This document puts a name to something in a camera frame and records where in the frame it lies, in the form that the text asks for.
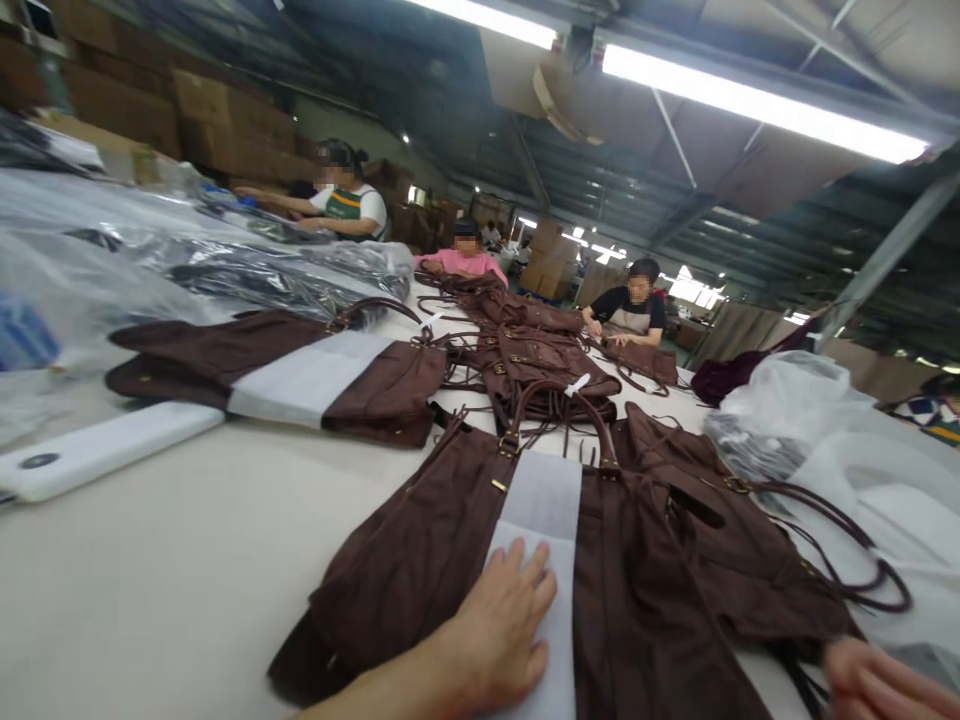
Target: ceiling light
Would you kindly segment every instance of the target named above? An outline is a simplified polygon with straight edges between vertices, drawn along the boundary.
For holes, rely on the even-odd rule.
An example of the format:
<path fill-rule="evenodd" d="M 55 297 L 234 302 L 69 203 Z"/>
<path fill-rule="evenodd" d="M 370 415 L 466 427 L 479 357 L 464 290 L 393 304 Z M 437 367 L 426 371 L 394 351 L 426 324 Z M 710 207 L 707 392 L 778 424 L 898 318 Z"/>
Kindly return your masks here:
<path fill-rule="evenodd" d="M 407 2 L 528 42 L 544 50 L 550 50 L 554 40 L 557 39 L 557 31 L 553 28 L 494 10 L 486 5 L 470 2 L 470 0 L 407 0 Z"/>
<path fill-rule="evenodd" d="M 607 46 L 603 71 L 891 163 L 916 160 L 930 147 L 917 138 L 617 45 Z"/>

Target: steel beam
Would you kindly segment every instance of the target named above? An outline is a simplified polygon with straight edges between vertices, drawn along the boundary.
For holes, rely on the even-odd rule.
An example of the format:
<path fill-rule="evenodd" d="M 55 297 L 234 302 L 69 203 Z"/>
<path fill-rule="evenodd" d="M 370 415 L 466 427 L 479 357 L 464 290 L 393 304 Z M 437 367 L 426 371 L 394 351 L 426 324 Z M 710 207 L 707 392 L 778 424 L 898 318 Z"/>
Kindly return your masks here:
<path fill-rule="evenodd" d="M 940 212 L 950 203 L 960 188 L 960 171 L 935 180 L 926 192 L 907 211 L 903 219 L 880 243 L 860 272 L 837 298 L 836 307 L 827 315 L 818 350 L 833 340 L 840 328 L 869 299 L 874 290 L 893 270 L 900 258 L 930 227 Z"/>
<path fill-rule="evenodd" d="M 502 123 L 507 135 L 507 142 L 513 147 L 514 155 L 520 161 L 520 169 L 523 171 L 523 177 L 530 187 L 530 191 L 537 198 L 540 209 L 543 212 L 550 211 L 550 195 L 547 188 L 543 185 L 543 178 L 540 177 L 540 171 L 537 169 L 537 163 L 533 159 L 533 153 L 530 152 L 530 146 L 527 145 L 523 137 L 523 130 L 517 115 L 514 112 L 507 111 L 504 122 Z"/>

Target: handbag handle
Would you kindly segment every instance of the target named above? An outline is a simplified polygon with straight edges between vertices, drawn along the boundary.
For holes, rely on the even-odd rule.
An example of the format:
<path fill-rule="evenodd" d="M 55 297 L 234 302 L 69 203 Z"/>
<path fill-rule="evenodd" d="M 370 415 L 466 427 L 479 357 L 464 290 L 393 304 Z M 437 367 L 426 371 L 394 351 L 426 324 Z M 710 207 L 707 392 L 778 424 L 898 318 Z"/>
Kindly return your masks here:
<path fill-rule="evenodd" d="M 513 423 L 500 439 L 500 451 L 511 455 L 520 452 L 520 422 L 527 410 L 527 404 L 536 393 L 558 392 L 562 394 L 566 392 L 566 389 L 566 385 L 556 380 L 538 380 L 528 386 L 517 401 L 517 411 L 514 414 Z M 620 479 L 620 465 L 617 463 L 617 456 L 613 452 L 613 443 L 610 441 L 610 434 L 607 432 L 607 426 L 604 424 L 603 418 L 600 417 L 597 409 L 580 393 L 574 393 L 572 399 L 583 408 L 597 431 L 597 438 L 600 440 L 600 473 L 610 479 Z"/>
<path fill-rule="evenodd" d="M 347 322 L 353 315 L 356 315 L 361 310 L 366 310 L 367 308 L 383 307 L 388 310 L 396 310 L 401 315 L 404 315 L 411 320 L 413 320 L 417 325 L 421 324 L 420 316 L 417 315 L 413 310 L 408 308 L 406 305 L 397 302 L 391 298 L 365 298 L 363 300 L 358 300 L 353 305 L 348 307 L 346 310 L 337 315 L 336 319 L 330 323 L 330 325 L 339 325 L 341 328 L 345 329 L 349 326 Z M 420 339 L 426 344 L 433 339 L 433 330 L 430 329 L 430 326 L 426 326 L 420 331 Z"/>

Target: white plastic bag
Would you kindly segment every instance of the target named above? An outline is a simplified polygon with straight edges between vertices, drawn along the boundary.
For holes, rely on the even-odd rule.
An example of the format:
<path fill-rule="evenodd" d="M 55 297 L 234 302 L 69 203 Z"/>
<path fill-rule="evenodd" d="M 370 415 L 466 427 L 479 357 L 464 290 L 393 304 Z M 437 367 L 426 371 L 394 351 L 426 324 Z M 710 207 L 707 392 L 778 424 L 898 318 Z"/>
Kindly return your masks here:
<path fill-rule="evenodd" d="M 850 387 L 849 371 L 829 358 L 776 353 L 707 414 L 704 432 L 735 474 L 786 481 L 814 448 L 854 427 L 875 402 Z"/>

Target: bag strap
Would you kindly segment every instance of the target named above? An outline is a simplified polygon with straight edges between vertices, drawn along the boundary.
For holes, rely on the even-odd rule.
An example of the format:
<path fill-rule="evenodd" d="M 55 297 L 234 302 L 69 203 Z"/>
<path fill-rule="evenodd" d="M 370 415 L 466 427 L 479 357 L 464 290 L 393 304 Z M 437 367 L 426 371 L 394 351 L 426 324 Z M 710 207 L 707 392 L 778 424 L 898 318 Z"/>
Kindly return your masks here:
<path fill-rule="evenodd" d="M 520 395 L 516 405 L 516 412 L 510 427 L 500 438 L 500 451 L 507 455 L 516 455 L 520 451 L 520 423 L 526 413 L 527 405 L 538 392 L 563 394 L 567 386 L 556 380 L 539 380 L 529 385 Z M 617 456 L 613 451 L 613 443 L 610 440 L 610 433 L 607 430 L 603 418 L 597 409 L 580 393 L 573 393 L 571 399 L 576 402 L 590 418 L 594 428 L 597 430 L 597 437 L 600 441 L 600 473 L 611 480 L 619 480 L 621 476 L 620 465 L 617 463 Z"/>

